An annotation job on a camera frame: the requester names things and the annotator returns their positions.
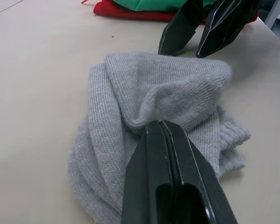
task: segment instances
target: white tabletop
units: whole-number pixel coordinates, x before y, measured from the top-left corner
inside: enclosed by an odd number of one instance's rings
[[[0,224],[92,223],[67,177],[89,68],[109,53],[156,53],[166,26],[94,16],[93,5],[24,0],[0,13]],[[223,178],[233,212],[239,224],[280,223],[280,41],[257,20],[209,58],[232,66],[221,104],[252,132],[239,147],[247,167]]]

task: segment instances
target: knit fabric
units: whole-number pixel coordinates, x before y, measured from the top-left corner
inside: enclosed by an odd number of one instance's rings
[[[68,172],[96,223],[120,224],[125,169],[153,120],[179,124],[218,176],[244,166],[234,147],[250,134],[217,105],[230,78],[221,61],[148,53],[110,55],[91,69]]]

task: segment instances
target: green fabric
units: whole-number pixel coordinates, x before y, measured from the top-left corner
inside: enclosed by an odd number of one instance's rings
[[[180,9],[186,0],[113,0],[133,11],[172,12]],[[203,6],[213,4],[216,0],[203,0]]]

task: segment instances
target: crumpled gray cloth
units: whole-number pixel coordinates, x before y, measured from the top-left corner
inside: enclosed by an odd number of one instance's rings
[[[216,174],[244,166],[234,147],[250,137],[218,105],[228,64],[206,59],[122,53],[89,75],[89,112],[69,158],[71,185],[99,224],[120,224],[125,169],[153,120],[179,124]]]

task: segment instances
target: red cloth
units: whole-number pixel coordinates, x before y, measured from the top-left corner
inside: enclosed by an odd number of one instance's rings
[[[143,20],[161,20],[161,21],[170,21],[175,13],[165,13],[165,12],[151,12],[151,11],[142,11],[135,12],[133,10],[124,8],[123,6],[115,3],[112,0],[102,0],[98,2],[93,12],[97,15],[101,16],[113,16],[113,17],[121,17],[121,18],[130,18],[130,19],[143,19]],[[257,19],[257,15],[249,22],[253,22]]]

